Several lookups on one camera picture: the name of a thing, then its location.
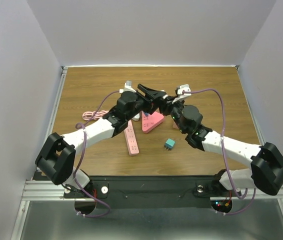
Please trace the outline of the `pink triangular power strip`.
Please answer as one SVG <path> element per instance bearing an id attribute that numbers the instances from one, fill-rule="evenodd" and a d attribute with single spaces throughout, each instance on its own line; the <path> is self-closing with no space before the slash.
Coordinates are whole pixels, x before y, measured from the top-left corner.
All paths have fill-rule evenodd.
<path id="1" fill-rule="evenodd" d="M 144 134 L 149 133 L 150 131 L 152 131 L 154 128 L 159 126 L 165 120 L 165 117 L 157 111 L 155 111 L 153 114 L 149 114 L 149 116 L 145 116 L 142 112 L 141 116 L 142 116 L 141 118 L 142 132 Z"/>

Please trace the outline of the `teal small plug adapter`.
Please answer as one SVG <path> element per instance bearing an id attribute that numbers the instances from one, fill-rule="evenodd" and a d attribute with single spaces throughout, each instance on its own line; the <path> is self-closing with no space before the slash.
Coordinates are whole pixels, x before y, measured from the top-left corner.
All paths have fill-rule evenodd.
<path id="1" fill-rule="evenodd" d="M 168 139 L 166 140 L 166 142 L 164 143 L 164 148 L 165 148 L 166 150 L 171 151 L 171 150 L 174 148 L 175 144 L 176 144 L 176 142 L 175 142 L 173 139 L 168 138 Z"/>

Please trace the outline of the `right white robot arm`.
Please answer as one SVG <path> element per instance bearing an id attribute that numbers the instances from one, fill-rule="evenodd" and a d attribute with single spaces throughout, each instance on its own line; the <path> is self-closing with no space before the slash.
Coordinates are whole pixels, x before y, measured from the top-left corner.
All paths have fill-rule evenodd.
<path id="1" fill-rule="evenodd" d="M 161 114 L 171 116 L 192 148 L 220 154 L 245 165 L 257 189 L 271 196 L 278 194 L 283 186 L 283 155 L 275 144 L 250 144 L 222 136 L 201 123 L 203 116 L 197 107 L 185 105 L 176 96 L 160 98 L 158 108 Z"/>

